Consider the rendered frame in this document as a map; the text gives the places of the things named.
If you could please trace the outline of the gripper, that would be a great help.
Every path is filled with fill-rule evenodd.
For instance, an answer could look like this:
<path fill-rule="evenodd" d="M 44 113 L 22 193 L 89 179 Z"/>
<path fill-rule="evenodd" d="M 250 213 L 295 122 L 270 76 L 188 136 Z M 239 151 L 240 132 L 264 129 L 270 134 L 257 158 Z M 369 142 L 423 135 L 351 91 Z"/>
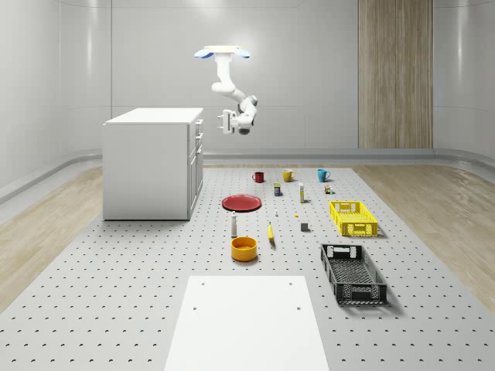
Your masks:
<path fill-rule="evenodd" d="M 222 120 L 222 125 L 218 126 L 224 134 L 234 133 L 234 124 L 236 121 L 236 112 L 228 109 L 224 109 L 222 115 L 218 116 Z"/>

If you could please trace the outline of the red plate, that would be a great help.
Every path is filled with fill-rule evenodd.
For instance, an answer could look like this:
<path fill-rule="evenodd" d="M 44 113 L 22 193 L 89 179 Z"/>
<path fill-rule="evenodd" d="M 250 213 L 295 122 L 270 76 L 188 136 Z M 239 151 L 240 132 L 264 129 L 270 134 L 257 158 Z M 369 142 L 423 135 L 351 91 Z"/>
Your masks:
<path fill-rule="evenodd" d="M 261 200 L 256 196 L 232 195 L 222 201 L 223 208 L 239 213 L 255 211 L 261 207 Z"/>

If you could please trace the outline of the white cabinet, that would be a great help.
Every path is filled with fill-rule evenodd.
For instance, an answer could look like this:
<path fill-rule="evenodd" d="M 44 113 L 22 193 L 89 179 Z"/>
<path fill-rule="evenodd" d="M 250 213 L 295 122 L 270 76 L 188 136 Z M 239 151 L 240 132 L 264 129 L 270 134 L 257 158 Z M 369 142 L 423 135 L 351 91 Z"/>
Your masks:
<path fill-rule="evenodd" d="M 136 108 L 103 128 L 103 217 L 189 220 L 203 182 L 200 107 Z"/>

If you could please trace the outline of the yellow bowl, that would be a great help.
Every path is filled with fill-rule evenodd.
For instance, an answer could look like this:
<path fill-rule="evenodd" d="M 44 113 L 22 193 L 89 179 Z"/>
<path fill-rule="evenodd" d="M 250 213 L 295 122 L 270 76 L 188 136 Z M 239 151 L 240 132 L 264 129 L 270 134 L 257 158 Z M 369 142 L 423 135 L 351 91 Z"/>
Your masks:
<path fill-rule="evenodd" d="M 257 241 L 252 237 L 236 237 L 232 239 L 231 256 L 238 261 L 250 261 L 256 258 Z"/>

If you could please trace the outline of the yellow basket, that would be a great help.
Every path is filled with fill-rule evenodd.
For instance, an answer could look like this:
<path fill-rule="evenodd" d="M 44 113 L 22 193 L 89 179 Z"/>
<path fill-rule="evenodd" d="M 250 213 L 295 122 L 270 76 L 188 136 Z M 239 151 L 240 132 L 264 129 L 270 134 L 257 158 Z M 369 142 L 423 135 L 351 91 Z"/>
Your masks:
<path fill-rule="evenodd" d="M 329 213 L 343 236 L 377 235 L 377 220 L 360 201 L 330 201 Z"/>

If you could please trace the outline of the dark grey basket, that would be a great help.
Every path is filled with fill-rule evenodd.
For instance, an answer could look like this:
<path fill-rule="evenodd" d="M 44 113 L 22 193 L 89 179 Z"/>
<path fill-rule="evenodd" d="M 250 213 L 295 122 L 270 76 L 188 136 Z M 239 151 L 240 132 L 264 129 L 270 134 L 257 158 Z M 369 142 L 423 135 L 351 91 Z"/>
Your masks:
<path fill-rule="evenodd" d="M 321 243 L 320 259 L 338 302 L 350 305 L 387 302 L 387 284 L 361 245 Z"/>

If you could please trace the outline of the white board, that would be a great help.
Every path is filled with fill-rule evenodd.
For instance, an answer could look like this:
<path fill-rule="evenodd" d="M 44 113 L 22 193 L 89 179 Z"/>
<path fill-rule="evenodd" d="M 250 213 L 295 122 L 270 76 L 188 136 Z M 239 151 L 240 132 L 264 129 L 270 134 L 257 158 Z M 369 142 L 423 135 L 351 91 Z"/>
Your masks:
<path fill-rule="evenodd" d="M 165 371 L 329 371 L 303 276 L 192 276 Z"/>

